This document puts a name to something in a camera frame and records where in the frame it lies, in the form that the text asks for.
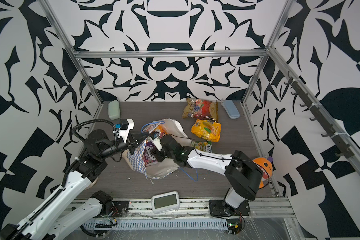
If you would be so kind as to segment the purple candy bag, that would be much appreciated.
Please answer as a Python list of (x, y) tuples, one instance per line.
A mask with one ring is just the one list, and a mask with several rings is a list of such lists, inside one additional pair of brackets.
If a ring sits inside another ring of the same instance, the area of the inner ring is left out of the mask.
[(155, 164), (157, 162), (157, 159), (154, 155), (155, 150), (157, 150), (157, 148), (152, 142), (146, 143), (146, 147), (143, 152), (143, 160), (146, 166), (149, 164)]

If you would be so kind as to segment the checkered paper bag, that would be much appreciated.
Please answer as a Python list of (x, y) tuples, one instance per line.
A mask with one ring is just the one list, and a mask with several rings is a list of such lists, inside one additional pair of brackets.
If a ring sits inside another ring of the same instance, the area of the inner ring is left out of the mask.
[(154, 121), (144, 125), (141, 132), (148, 132), (150, 135), (137, 147), (134, 154), (128, 150), (122, 153), (128, 166), (151, 180), (160, 180), (175, 172), (180, 166), (166, 156), (160, 140), (172, 137), (181, 146), (190, 146), (192, 140), (185, 134), (180, 122), (173, 119)]

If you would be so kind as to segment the green Fox's candy bag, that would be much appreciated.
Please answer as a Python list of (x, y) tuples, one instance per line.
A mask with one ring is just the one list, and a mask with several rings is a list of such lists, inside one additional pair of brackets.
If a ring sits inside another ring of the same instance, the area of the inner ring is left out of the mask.
[(191, 146), (197, 149), (198, 151), (207, 152), (207, 153), (212, 152), (212, 143), (210, 141), (206, 141), (206, 142), (192, 141)]

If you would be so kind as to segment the yellow snack bag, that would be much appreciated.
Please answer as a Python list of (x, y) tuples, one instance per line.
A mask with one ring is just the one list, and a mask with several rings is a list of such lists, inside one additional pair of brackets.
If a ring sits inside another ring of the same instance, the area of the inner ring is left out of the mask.
[(217, 143), (221, 138), (222, 125), (210, 120), (197, 119), (191, 132), (197, 137)]

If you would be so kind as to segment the gold fruit gummy bag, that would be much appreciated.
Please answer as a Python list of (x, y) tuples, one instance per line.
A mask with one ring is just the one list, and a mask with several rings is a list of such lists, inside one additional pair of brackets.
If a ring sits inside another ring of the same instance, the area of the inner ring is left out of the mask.
[(182, 118), (194, 118), (217, 122), (218, 102), (187, 98), (187, 105), (183, 110)]

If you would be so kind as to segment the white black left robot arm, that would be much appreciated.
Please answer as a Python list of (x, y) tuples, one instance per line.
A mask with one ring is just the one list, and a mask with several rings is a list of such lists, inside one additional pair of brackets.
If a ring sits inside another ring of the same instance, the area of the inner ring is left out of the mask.
[(84, 204), (64, 217), (61, 213), (99, 177), (107, 167), (106, 158), (124, 151), (137, 153), (137, 148), (149, 136), (148, 132), (130, 133), (129, 127), (114, 127), (109, 140), (103, 130), (92, 131), (86, 139), (76, 129), (73, 134), (83, 141), (84, 154), (67, 169), (62, 184), (18, 224), (7, 224), (0, 232), (1, 240), (60, 240), (86, 221), (98, 215), (109, 215), (113, 198), (103, 191), (94, 193)]

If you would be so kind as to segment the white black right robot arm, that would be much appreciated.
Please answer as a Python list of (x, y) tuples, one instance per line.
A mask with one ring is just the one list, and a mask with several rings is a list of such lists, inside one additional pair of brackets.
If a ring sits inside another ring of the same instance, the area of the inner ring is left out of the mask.
[(194, 147), (182, 146), (174, 136), (165, 135), (155, 139), (154, 156), (159, 162), (172, 159), (181, 168), (204, 169), (221, 174), (231, 184), (224, 207), (236, 210), (244, 201), (254, 201), (263, 178), (263, 168), (249, 160), (241, 151), (232, 155), (203, 152)]

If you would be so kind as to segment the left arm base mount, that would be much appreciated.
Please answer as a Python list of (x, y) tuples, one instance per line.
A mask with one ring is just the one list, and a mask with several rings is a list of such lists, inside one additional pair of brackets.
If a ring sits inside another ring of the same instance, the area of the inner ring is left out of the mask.
[(92, 194), (91, 199), (96, 199), (101, 204), (100, 213), (96, 216), (96, 218), (118, 218), (123, 213), (128, 213), (130, 204), (129, 201), (114, 201), (113, 198), (104, 191), (98, 191)]

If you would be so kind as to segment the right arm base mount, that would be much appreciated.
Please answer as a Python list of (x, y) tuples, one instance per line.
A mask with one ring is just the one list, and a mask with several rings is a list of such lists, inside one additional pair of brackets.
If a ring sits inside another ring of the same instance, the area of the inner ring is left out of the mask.
[(224, 200), (209, 200), (210, 215), (215, 218), (232, 216), (248, 216), (251, 211), (247, 199), (240, 195), (229, 193)]

